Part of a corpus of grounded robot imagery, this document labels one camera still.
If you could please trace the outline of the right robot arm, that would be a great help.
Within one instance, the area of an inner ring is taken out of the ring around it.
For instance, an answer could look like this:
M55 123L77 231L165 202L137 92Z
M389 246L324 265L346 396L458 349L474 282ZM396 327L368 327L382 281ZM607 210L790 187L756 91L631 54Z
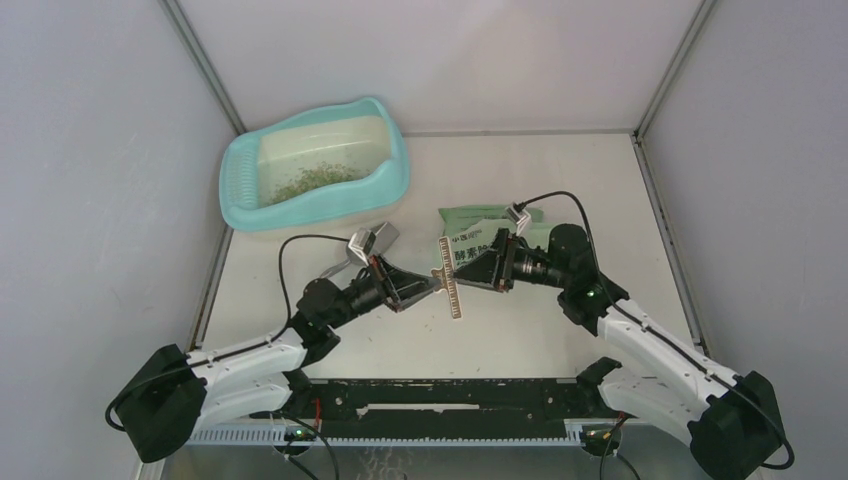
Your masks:
M713 479L745 479L780 449L794 462L772 384L741 375L677 339L607 278L590 236L556 226L547 249L532 248L506 228L458 268L458 283L505 293L526 282L559 289L564 316L620 349L645 370L640 376L603 357L577 377L579 406L592 416L610 409L636 417L688 446Z

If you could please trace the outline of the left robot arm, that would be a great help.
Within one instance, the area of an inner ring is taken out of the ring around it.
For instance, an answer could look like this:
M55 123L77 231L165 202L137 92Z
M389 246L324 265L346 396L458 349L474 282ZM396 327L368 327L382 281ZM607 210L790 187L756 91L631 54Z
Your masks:
M381 306L404 311L441 288L440 276L397 268L379 255L344 289L316 278L275 332L218 350L156 350L108 404L106 421L152 463L197 431L231 419L275 410L301 416L313 401L302 370L339 344L338 328Z

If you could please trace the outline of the torn brown bag strip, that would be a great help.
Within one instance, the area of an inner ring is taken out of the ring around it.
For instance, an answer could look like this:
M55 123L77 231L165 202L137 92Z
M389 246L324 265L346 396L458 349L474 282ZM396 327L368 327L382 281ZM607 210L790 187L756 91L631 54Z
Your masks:
M450 239L442 236L438 239L438 250L441 267L431 270L431 275L440 282L436 292L444 291L447 294L450 314L453 320L462 318L462 309L458 286L455 279L455 263Z

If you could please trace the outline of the green cat litter bag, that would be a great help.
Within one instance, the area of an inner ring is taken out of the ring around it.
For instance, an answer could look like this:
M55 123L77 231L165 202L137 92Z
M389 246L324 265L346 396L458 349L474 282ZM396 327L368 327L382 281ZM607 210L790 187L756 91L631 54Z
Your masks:
M457 268L481 255L494 242L499 229L506 228L511 233L516 231L516 225L506 214L505 205L466 205L440 208L438 212L444 222L443 236L451 241ZM531 247L546 250L554 224L544 222L541 209L531 208L529 212L531 224L523 231L522 237Z

